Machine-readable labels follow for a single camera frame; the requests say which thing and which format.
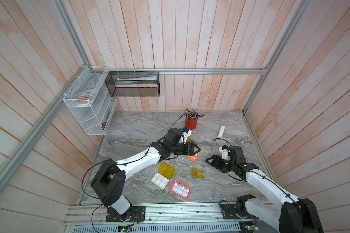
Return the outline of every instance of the cable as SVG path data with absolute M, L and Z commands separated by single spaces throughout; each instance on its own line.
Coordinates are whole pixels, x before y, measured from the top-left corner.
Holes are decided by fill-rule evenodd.
M 185 114 L 182 114 L 182 115 L 171 125 L 170 129 L 172 129 L 172 127 L 175 125 L 175 123 L 176 123 L 178 120 L 180 120 L 180 118 L 182 118 L 182 116 L 184 116 Z
M 227 140 L 224 140 L 223 138 L 218 138 L 218 137 L 217 137 L 217 138 L 214 138 L 214 139 L 213 139 L 213 142 L 214 142 L 214 141 L 225 141 L 225 142 L 227 142 L 227 143 L 229 144 L 230 147 L 232 147 L 231 144 L 230 144 Z
M 149 144 L 149 147 L 148 147 L 147 151 L 145 152 L 145 155 L 144 155 L 143 157 L 141 157 L 140 159 L 142 159 L 142 158 L 144 158 L 145 156 L 148 155 L 148 152 L 149 152 L 149 149 L 150 149 L 151 144 L 152 144 L 152 143 Z M 139 161 L 140 159 L 135 160 L 135 161 L 131 161 L 131 162 L 127 162 L 127 163 L 123 163 L 123 164 L 117 164 L 117 163 L 115 163 L 115 162 L 114 162 L 114 163 L 111 163 L 111 162 L 108 162 L 108 161 L 101 161 L 101 162 L 98 162 L 97 164 L 95 164 L 95 165 L 93 165 L 92 167 L 90 167 L 90 168 L 84 173 L 84 176 L 83 176 L 83 178 L 82 178 L 82 184 L 81 184 L 83 193 L 84 193 L 85 195 L 91 197 L 91 198 L 99 199 L 98 197 L 91 196 L 91 195 L 89 195 L 88 193 L 86 193 L 86 191 L 85 191 L 84 188 L 83 188 L 83 181 L 84 181 L 85 175 L 87 175 L 87 173 L 89 172 L 89 170 L 91 170 L 94 166 L 96 166 L 96 165 L 98 165 L 98 164 L 100 164 L 100 163 L 103 163 L 103 162 L 110 163 L 110 164 L 112 164 L 112 165 L 127 165 L 127 164 L 129 164 L 129 163 L 137 162 L 137 161 Z
M 219 207 L 224 211 L 224 212 L 227 212 L 222 206 L 221 206 L 221 203 L 228 203 L 228 204 L 230 204 L 228 201 L 225 201 L 225 200 L 221 200 L 220 202 L 219 202 Z
M 95 212 L 95 210 L 97 210 L 98 207 L 96 207 L 96 208 L 92 211 L 92 214 L 91 214 L 91 223 L 92 223 L 93 229 L 94 229 L 97 233 L 100 233 L 100 232 L 98 232 L 98 231 L 96 230 L 95 226 L 93 225 L 93 219 L 92 219 L 93 213 Z
M 257 221 L 256 222 L 256 224 L 258 223 L 258 218 L 255 218 L 255 219 L 253 219 L 251 222 L 249 222 L 249 224 L 247 225 L 247 226 L 250 226 L 250 224 L 252 224 L 254 221 Z
M 103 163 L 103 162 L 105 162 L 105 161 L 101 161 L 101 162 L 99 162 L 99 163 L 93 165 L 92 167 L 90 167 L 90 168 L 84 173 L 84 176 L 83 176 L 83 178 L 82 178 L 82 191 L 84 192 L 85 195 L 90 196 L 91 198 L 99 199 L 99 198 L 97 198 L 97 197 L 95 197 L 95 196 L 91 196 L 91 195 L 89 195 L 88 193 L 86 193 L 86 191 L 85 191 L 84 188 L 83 188 L 83 181 L 84 181 L 85 175 L 87 175 L 87 173 L 89 172 L 89 170 L 91 170 L 94 166 L 96 166 L 96 165 L 98 165 L 98 164 L 100 164 L 100 163 Z
M 235 177 L 233 177 L 233 176 L 231 176 L 230 174 L 228 174 L 227 173 L 227 175 L 229 175 L 232 179 L 235 179 L 235 180 L 238 180 L 238 181 L 243 181 L 243 180 L 239 180 L 239 179 L 237 179 L 237 178 L 235 178 Z
M 175 159 L 175 158 L 177 158 L 177 157 L 179 157 L 179 155 L 176 155 L 176 157 L 172 157 L 172 158 L 166 158 L 166 159 L 164 159 L 164 160 L 173 160 L 173 159 Z

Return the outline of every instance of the pink pill box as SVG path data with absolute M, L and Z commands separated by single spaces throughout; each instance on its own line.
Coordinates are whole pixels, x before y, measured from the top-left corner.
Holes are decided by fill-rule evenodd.
M 179 183 L 176 180 L 174 180 L 170 188 L 170 192 L 174 193 L 175 195 L 178 195 L 179 197 L 185 200 L 188 200 L 189 195 L 191 194 L 191 190 L 191 188 L 188 188 L 187 186 Z

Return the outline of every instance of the white remote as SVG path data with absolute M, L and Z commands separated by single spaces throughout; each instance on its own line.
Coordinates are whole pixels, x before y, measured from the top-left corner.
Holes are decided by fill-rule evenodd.
M 218 138 L 222 138 L 223 133 L 224 133 L 224 125 L 222 125 L 221 129 L 219 130 Z

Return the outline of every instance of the wire mesh basket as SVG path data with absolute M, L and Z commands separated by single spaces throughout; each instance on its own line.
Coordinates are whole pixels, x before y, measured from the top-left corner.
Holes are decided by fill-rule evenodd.
M 70 107 L 91 107 L 107 76 L 107 68 L 86 66 L 64 97 Z
M 159 97 L 158 72 L 109 72 L 105 80 L 112 97 Z
M 70 90 L 64 102 L 88 135 L 106 135 L 117 100 L 104 84 L 108 72 L 105 67 L 86 67 Z

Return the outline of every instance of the metal grate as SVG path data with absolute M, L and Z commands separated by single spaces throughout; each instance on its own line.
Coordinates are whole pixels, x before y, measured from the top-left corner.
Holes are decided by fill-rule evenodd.
M 117 104 L 104 84 L 107 74 L 106 67 L 85 67 L 63 99 L 88 135 L 106 135 Z
M 97 70 L 100 66 L 87 66 L 64 97 L 70 107 L 92 107 L 102 87 L 107 69 Z
M 112 233 L 118 232 L 118 224 L 95 225 L 98 232 Z M 161 232 L 236 232 L 241 231 L 240 224 L 234 221 L 228 222 L 210 222 L 210 223 L 140 223 L 131 227 L 131 232 L 138 233 L 161 233 Z M 92 225 L 75 226 L 66 233 L 89 233 L 95 232 Z
M 159 97 L 158 72 L 109 72 L 105 83 L 112 97 Z

